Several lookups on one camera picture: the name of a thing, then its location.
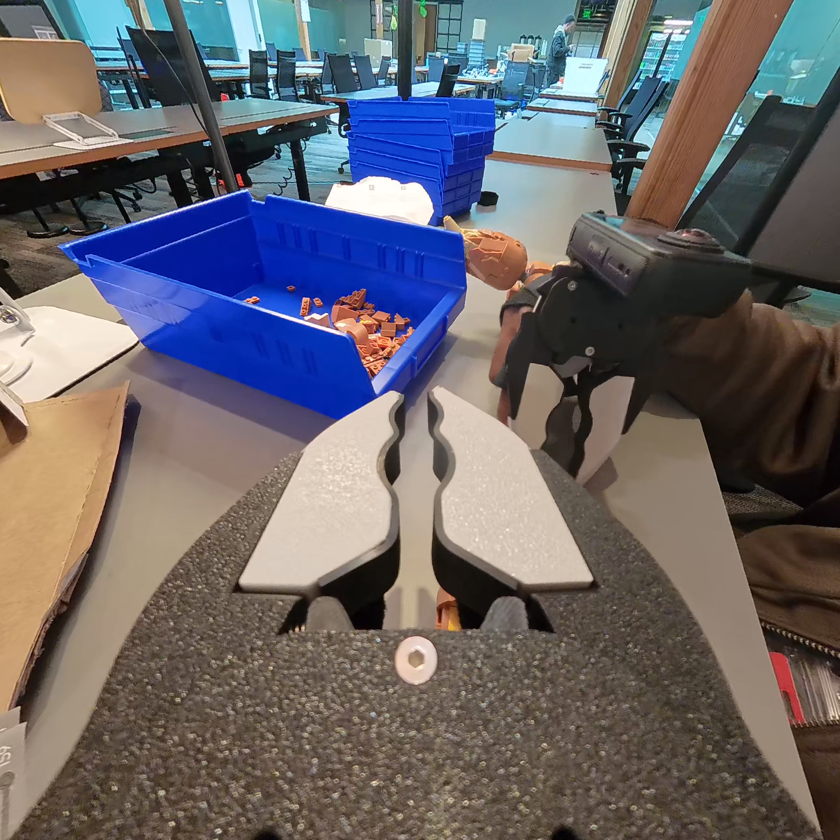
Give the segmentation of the white metal stand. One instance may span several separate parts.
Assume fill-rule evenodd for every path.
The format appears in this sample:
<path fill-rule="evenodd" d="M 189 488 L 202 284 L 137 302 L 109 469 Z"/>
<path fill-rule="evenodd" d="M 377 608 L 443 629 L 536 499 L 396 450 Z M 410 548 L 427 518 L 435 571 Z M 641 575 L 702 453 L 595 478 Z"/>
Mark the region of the white metal stand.
<path fill-rule="evenodd" d="M 1 383 L 21 403 L 57 396 L 137 344 L 126 325 L 50 306 L 24 308 L 2 292 Z"/>

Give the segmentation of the black pole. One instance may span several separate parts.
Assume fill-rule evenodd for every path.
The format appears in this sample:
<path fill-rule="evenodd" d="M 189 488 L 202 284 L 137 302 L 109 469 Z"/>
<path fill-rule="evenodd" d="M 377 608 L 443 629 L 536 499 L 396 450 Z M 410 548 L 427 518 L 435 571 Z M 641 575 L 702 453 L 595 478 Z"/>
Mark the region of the black pole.
<path fill-rule="evenodd" d="M 204 77 L 203 64 L 196 50 L 192 33 L 187 26 L 182 4 L 179 1 L 164 1 L 164 5 L 171 21 L 196 104 L 202 115 L 201 123 L 204 132 L 212 146 L 216 168 L 223 177 L 225 192 L 234 193 L 239 189 L 235 171 L 229 160 L 224 137 L 216 118 L 214 103 Z"/>

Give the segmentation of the wooden pillar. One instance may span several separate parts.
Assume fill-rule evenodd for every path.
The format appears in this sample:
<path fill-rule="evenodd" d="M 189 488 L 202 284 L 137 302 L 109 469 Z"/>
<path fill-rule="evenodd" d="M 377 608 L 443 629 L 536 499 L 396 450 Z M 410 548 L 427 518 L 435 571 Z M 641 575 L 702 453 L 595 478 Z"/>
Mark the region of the wooden pillar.
<path fill-rule="evenodd" d="M 626 209 L 675 228 L 791 1 L 715 1 Z"/>

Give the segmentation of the black office chair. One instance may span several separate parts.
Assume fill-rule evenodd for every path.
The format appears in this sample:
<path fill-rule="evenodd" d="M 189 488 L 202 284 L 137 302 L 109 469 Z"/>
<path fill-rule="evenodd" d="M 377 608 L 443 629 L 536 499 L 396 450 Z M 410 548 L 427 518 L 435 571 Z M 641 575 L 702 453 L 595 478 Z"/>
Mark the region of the black office chair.
<path fill-rule="evenodd" d="M 677 225 L 749 258 L 772 306 L 797 286 L 838 293 L 838 101 L 838 76 L 815 106 L 768 97 Z"/>

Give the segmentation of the stack of blue bins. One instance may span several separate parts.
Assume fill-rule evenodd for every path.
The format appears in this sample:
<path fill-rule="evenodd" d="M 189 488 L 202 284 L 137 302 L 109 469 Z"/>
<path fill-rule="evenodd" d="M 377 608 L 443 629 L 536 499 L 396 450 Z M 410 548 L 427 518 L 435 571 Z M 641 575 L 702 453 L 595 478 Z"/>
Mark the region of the stack of blue bins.
<path fill-rule="evenodd" d="M 381 176 L 422 186 L 432 224 L 467 213 L 480 199 L 494 150 L 496 111 L 477 98 L 378 98 L 348 102 L 354 182 Z"/>

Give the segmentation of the pile of brown toy bricks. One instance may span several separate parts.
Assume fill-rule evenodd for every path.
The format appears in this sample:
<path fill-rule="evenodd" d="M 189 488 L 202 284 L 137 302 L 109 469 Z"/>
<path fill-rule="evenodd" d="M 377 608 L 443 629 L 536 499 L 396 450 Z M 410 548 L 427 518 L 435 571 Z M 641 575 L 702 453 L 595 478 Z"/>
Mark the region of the pile of brown toy bricks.
<path fill-rule="evenodd" d="M 382 373 L 413 336 L 411 318 L 380 303 L 365 287 L 320 282 L 253 282 L 233 299 L 271 318 L 266 326 L 278 352 L 298 356 L 317 373 L 357 359 L 370 379 Z"/>

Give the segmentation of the blue plastic bin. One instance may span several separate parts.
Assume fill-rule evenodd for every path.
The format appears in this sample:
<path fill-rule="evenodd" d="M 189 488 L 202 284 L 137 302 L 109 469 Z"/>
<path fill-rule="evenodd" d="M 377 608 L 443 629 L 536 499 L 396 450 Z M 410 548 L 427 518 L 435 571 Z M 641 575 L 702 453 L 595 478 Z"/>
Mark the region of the blue plastic bin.
<path fill-rule="evenodd" d="M 456 234 L 246 191 L 61 249 L 146 348 L 334 419 L 404 392 L 466 301 Z M 413 329 L 374 377 L 350 337 L 301 315 L 355 291 Z"/>

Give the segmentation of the printed cardboard box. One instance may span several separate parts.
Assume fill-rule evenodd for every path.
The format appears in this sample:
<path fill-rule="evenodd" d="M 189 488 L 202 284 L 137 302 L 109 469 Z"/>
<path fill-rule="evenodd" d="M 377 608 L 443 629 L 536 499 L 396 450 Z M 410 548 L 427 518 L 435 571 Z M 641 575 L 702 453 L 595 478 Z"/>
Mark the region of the printed cardboard box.
<path fill-rule="evenodd" d="M 2 386 L 1 710 L 25 693 L 106 506 L 130 384 L 23 404 Z"/>

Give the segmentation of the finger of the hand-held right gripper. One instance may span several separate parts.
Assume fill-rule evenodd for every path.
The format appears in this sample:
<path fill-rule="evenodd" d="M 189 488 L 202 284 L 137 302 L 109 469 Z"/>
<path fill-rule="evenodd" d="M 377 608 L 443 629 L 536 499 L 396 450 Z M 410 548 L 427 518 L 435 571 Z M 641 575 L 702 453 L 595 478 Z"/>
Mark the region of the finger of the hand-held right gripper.
<path fill-rule="evenodd" d="M 592 428 L 584 441 L 584 458 L 578 483 L 586 484 L 604 466 L 624 435 L 627 411 L 635 381 L 606 381 L 592 392 L 589 408 Z"/>
<path fill-rule="evenodd" d="M 562 398 L 563 383 L 556 374 L 528 374 L 515 419 L 515 432 L 531 449 L 541 449 L 551 412 Z"/>

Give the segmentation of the long wooden table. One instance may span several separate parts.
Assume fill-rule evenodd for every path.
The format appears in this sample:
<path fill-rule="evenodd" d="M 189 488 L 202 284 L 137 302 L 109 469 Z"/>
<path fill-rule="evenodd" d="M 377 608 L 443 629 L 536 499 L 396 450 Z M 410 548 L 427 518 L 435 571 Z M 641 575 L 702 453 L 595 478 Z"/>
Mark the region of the long wooden table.
<path fill-rule="evenodd" d="M 247 98 L 214 102 L 213 110 L 221 134 L 227 136 L 275 125 L 309 123 L 339 108 L 329 103 Z M 1 177 L 48 172 L 208 140 L 189 106 L 103 112 L 97 120 L 115 130 L 120 143 L 71 150 L 55 145 L 56 133 L 43 123 L 2 122 Z"/>

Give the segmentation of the white crumpled bag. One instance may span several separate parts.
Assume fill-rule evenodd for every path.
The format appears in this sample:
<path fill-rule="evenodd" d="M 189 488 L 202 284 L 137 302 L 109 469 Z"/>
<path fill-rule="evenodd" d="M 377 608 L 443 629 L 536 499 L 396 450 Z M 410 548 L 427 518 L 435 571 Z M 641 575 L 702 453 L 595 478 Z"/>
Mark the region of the white crumpled bag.
<path fill-rule="evenodd" d="M 435 216 L 431 197 L 422 185 L 378 175 L 353 184 L 334 184 L 325 206 L 423 226 L 432 224 Z"/>

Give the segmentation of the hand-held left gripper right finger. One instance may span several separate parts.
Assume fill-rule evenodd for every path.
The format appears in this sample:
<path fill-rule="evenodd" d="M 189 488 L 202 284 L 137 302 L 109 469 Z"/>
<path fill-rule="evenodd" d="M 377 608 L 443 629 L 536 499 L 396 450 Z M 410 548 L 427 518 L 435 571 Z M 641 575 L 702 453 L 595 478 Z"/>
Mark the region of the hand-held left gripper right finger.
<path fill-rule="evenodd" d="M 539 597 L 595 577 L 529 446 L 442 386 L 428 392 L 438 481 L 432 563 L 462 628 L 557 631 Z"/>

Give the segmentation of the brown toy figure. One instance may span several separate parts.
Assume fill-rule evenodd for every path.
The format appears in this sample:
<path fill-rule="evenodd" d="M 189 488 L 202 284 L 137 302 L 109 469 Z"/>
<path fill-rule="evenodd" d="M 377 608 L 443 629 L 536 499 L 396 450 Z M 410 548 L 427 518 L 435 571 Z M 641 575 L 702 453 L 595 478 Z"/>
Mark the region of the brown toy figure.
<path fill-rule="evenodd" d="M 509 296 L 554 268 L 552 264 L 530 261 L 522 242 L 507 234 L 462 228 L 451 216 L 444 217 L 444 227 L 462 236 L 467 273 Z"/>

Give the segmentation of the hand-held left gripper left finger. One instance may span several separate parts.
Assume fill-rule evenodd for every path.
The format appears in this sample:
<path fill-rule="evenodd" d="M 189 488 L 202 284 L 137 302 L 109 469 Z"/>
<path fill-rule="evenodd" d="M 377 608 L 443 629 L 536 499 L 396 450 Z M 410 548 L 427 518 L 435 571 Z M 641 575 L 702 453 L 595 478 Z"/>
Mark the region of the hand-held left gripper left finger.
<path fill-rule="evenodd" d="M 404 396 L 386 392 L 303 450 L 238 578 L 242 592 L 337 599 L 353 616 L 384 600 L 400 570 Z"/>

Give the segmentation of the person's right forearm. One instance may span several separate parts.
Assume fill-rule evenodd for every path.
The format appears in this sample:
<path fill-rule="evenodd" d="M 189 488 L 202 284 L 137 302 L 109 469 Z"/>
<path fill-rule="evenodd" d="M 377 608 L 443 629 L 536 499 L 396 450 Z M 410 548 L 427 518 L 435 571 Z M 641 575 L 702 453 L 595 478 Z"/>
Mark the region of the person's right forearm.
<path fill-rule="evenodd" d="M 659 375 L 702 423 L 712 457 L 838 525 L 839 331 L 754 302 L 675 318 Z"/>

